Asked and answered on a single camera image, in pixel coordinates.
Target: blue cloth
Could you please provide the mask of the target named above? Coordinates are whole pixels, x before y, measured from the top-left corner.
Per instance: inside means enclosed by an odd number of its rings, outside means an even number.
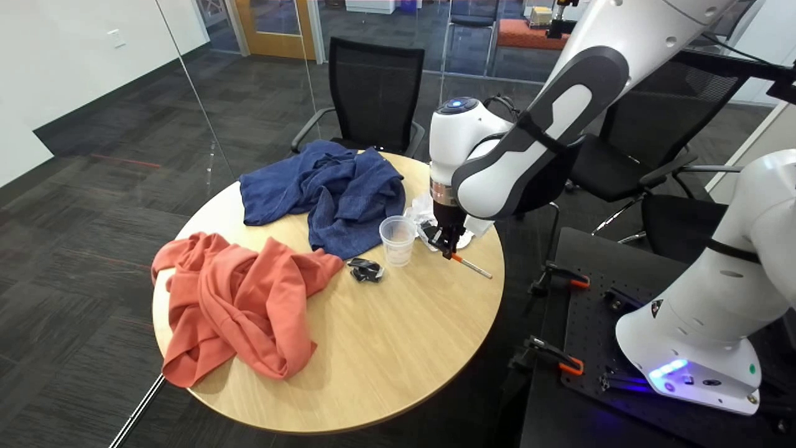
[[[375,149],[312,143],[300,155],[241,177],[244,225],[309,211],[309,245],[354,259],[380,245],[379,225],[404,214],[404,177]]]

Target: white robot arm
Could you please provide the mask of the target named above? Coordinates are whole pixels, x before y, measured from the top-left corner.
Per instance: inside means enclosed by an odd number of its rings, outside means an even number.
[[[478,101],[430,123],[430,192],[456,253],[464,214],[508,216],[533,180],[626,89],[687,47],[734,0],[591,0],[534,102],[504,123]],[[624,357],[662,396],[759,409],[748,335],[796,307],[796,149],[748,164],[714,245],[659,300],[617,325]]]
[[[549,81],[517,123],[473,101],[445,102],[430,123],[430,192],[448,257],[464,214],[511,216],[538,173],[640,81],[671,60],[734,0],[591,0]]]
[[[617,325],[622,355],[668,398],[741,417],[762,403],[748,335],[796,310],[796,149],[744,167],[708,249]]]

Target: wooden table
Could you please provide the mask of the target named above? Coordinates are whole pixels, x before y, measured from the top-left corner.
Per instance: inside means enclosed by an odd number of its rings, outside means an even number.
[[[405,177],[405,200],[428,195],[428,167],[386,155]],[[208,200],[180,233],[218,233],[258,253],[269,238],[309,253],[307,216],[284,216],[269,226],[244,226],[238,184]],[[363,255],[382,261],[382,249]],[[414,261],[380,284],[358,284],[340,271],[309,301],[309,328],[319,345],[304,371],[288,382],[257,376],[234,360],[190,388],[208,409],[257,429],[324,433],[386,422],[443,388],[486,342],[504,284],[502,246],[489,229],[462,257],[489,271],[478,276],[462,264],[415,241]],[[167,322],[172,271],[154,284],[151,322],[160,351],[172,338]]]

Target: clear plastic cup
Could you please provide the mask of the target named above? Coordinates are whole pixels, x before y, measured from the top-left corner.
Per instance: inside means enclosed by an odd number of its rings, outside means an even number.
[[[387,216],[379,225],[382,261],[404,267],[414,259],[415,226],[409,216]]]

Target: black chair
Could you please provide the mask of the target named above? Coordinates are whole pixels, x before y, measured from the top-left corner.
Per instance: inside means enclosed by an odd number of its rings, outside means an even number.
[[[779,67],[762,60],[723,60],[723,65],[711,65],[718,76],[734,72],[739,78],[759,78],[772,81],[772,98],[782,96],[782,85],[793,85],[796,71]],[[646,190],[641,197],[641,226],[645,233],[636,238],[646,240],[646,246],[662,257],[691,264],[711,240],[718,226],[727,205],[714,205],[708,195],[697,187],[688,190],[680,174],[691,173],[741,173],[741,167],[717,167],[717,164],[667,164],[641,177],[641,184],[662,184],[667,177],[680,180],[682,197],[662,195]]]
[[[727,205],[646,195],[641,203],[645,240],[655,255],[695,264],[717,233]]]
[[[489,32],[483,72],[489,71],[492,47],[498,37],[498,9],[499,9],[499,0],[450,0],[445,43],[443,43],[443,67],[441,67],[443,72],[448,72],[448,50],[450,50],[450,41],[456,41],[450,35],[456,35],[457,27]]]
[[[329,89],[334,107],[319,111],[294,137],[290,149],[300,152],[300,143],[329,112],[336,112],[340,137],[336,143],[363,149],[380,147],[386,152],[414,155],[426,129],[414,121],[420,81],[420,47],[386,47],[330,37]]]
[[[727,71],[732,60],[688,50],[677,56],[608,111],[600,134],[585,137],[571,184],[604,203],[624,203],[591,234],[667,180],[657,173],[680,182],[677,167],[697,159],[683,152],[687,144],[752,78],[748,71]]]

